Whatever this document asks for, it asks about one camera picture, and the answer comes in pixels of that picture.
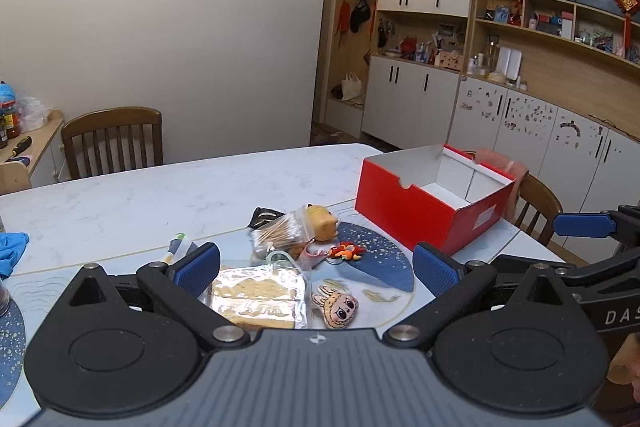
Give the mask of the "person's hand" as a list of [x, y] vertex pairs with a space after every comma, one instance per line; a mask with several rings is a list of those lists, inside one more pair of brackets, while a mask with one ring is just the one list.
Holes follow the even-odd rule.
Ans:
[[640, 375], [640, 346], [639, 334], [631, 333], [620, 346], [608, 367], [606, 378], [612, 384], [631, 385], [634, 401], [639, 402]]

